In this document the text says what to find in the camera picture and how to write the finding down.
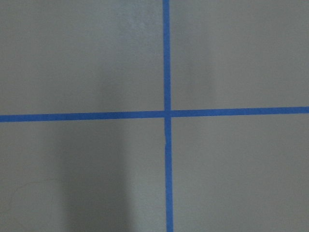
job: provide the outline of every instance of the blue tape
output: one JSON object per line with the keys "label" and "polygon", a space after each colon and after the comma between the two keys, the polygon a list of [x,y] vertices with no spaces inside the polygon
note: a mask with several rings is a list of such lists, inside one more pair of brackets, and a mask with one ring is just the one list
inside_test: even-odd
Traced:
{"label": "blue tape", "polygon": [[272,107],[209,110],[173,110],[172,117],[308,114],[309,107]]}
{"label": "blue tape", "polygon": [[286,114],[309,114],[309,106],[42,114],[42,115],[0,115],[0,122],[71,121],[71,120],[103,120],[103,119],[125,119],[125,118],[169,118],[169,117],[237,116],[237,115],[286,115]]}
{"label": "blue tape", "polygon": [[164,109],[171,110],[169,0],[163,0]]}
{"label": "blue tape", "polygon": [[100,120],[100,119],[125,119],[125,118],[160,118],[160,117],[165,117],[164,111],[42,114],[42,115],[2,115],[0,116],[0,122],[70,121],[70,120]]}
{"label": "blue tape", "polygon": [[173,180],[172,180],[172,136],[171,136],[171,91],[170,91],[170,29],[169,0],[163,0],[163,56],[164,56],[164,131],[165,131],[165,195],[166,228],[173,232]]}

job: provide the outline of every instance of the wall surface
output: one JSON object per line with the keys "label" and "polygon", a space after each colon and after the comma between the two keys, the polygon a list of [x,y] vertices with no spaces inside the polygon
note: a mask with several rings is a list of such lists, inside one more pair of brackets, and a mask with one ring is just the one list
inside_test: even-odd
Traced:
{"label": "wall surface", "polygon": [[[160,0],[0,0],[0,115],[161,111]],[[309,105],[309,2],[171,0],[172,109]],[[172,119],[175,232],[309,228],[309,115]],[[165,232],[164,119],[0,123],[0,232]]]}

